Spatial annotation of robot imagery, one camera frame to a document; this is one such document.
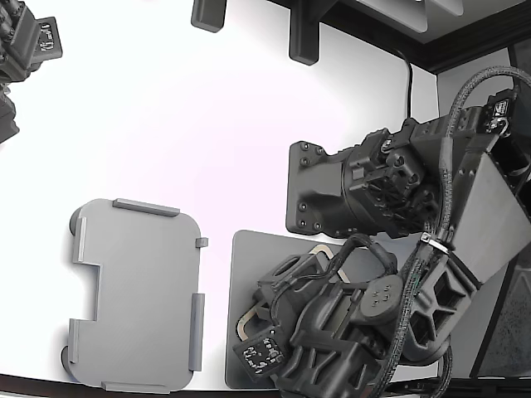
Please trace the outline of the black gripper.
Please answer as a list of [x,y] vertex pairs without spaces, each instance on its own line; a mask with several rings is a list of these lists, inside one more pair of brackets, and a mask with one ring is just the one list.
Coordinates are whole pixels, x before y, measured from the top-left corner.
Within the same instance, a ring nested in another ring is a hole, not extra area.
[[[257,281],[256,305],[251,311],[261,320],[271,323],[270,304],[279,290],[292,279],[298,277],[323,274],[328,258],[325,254],[289,255],[275,268]],[[301,280],[284,294],[278,302],[277,317],[282,328],[294,328],[296,321],[305,305],[322,289],[325,279]]]

